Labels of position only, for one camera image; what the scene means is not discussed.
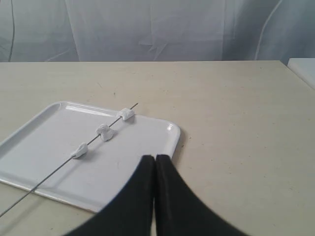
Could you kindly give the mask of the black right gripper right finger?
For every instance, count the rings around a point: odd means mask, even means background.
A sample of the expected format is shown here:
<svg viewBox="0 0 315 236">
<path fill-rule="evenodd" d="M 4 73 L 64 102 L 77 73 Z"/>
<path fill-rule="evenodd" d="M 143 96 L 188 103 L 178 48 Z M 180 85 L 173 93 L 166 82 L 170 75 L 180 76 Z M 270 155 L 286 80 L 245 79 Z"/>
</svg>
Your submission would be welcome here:
<svg viewBox="0 0 315 236">
<path fill-rule="evenodd" d="M 168 155 L 156 157 L 158 236 L 245 236 L 211 211 L 188 187 Z"/>
</svg>

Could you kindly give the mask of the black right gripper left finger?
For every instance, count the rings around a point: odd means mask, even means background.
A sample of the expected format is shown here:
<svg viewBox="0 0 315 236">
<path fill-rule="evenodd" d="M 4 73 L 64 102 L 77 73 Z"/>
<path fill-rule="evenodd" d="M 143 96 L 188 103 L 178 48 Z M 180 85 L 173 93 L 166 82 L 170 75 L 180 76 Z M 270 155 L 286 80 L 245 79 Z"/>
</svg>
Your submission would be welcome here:
<svg viewBox="0 0 315 236">
<path fill-rule="evenodd" d="M 67 236 L 149 236 L 155 195 L 155 159 L 141 157 L 120 192 L 91 219 Z"/>
</svg>

